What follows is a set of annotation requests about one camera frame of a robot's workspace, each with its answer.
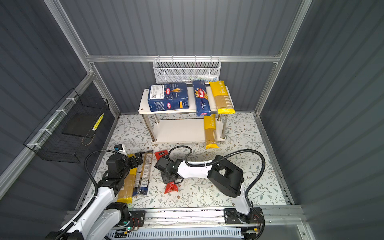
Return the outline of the blue Barilla spaghetti box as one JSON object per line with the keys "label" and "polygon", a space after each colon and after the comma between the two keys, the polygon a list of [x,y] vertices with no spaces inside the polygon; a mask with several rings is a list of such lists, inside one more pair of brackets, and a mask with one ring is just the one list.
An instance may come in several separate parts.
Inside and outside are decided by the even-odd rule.
{"label": "blue Barilla spaghetti box", "polygon": [[206,90],[206,84],[203,80],[193,81],[193,89],[195,95],[196,111],[198,117],[211,116],[211,108]]}

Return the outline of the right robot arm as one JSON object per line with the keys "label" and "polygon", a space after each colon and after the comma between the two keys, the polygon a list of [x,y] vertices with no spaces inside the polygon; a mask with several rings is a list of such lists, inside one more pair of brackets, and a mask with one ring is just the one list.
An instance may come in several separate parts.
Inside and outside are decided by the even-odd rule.
{"label": "right robot arm", "polygon": [[157,161],[155,168],[161,172],[165,184],[181,183],[190,178],[206,179],[222,194],[231,197],[235,207],[223,210],[226,224],[259,224],[260,217],[245,196],[243,170],[227,159],[211,166],[210,163],[212,161],[204,162],[201,167],[197,163],[189,166],[183,160],[174,161],[163,156]]}

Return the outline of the red spaghetti bag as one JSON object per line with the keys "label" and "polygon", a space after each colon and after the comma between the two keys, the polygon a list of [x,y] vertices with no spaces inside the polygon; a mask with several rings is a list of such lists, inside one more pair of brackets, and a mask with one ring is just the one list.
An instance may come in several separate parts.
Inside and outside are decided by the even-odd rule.
{"label": "red spaghetti bag", "polygon": [[[168,155],[168,151],[165,150],[165,151],[159,151],[159,152],[155,152],[155,157],[157,159],[157,161],[159,161],[162,157],[166,157]],[[178,192],[178,186],[175,184],[175,182],[171,182],[171,183],[168,183],[166,185],[166,188],[165,188],[165,193],[164,194],[168,194],[168,193],[171,193],[171,192]]]}

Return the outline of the dark blue Barilla box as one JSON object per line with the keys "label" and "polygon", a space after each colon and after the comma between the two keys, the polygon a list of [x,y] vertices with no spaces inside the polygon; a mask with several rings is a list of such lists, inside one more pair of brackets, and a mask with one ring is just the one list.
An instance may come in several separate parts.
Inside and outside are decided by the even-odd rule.
{"label": "dark blue Barilla box", "polygon": [[189,108],[186,83],[150,85],[148,104],[151,112],[162,112]]}

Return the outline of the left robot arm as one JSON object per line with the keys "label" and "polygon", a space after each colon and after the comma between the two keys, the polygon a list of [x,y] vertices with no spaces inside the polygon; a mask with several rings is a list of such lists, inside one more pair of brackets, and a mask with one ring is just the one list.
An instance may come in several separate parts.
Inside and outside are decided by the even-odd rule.
{"label": "left robot arm", "polygon": [[[88,169],[89,158],[97,153],[112,153],[106,175],[98,183]],[[85,161],[85,170],[95,187],[94,195],[88,200],[76,215],[60,230],[50,232],[46,240],[103,240],[109,239],[108,232],[115,226],[132,230],[135,221],[126,203],[114,202],[114,198],[124,185],[130,170],[143,164],[142,153],[128,157],[111,150],[98,150],[90,153]]]}

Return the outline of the yellow Pasta Time bag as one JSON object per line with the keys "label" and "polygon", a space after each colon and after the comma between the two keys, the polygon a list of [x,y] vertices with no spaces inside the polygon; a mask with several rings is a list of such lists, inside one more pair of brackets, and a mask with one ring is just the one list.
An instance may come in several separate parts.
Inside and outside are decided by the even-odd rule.
{"label": "yellow Pasta Time bag", "polygon": [[217,106],[218,114],[231,115],[235,114],[232,100],[228,94],[224,81],[210,82],[210,87]]}
{"label": "yellow Pasta Time bag", "polygon": [[206,149],[218,149],[215,114],[204,117]]}

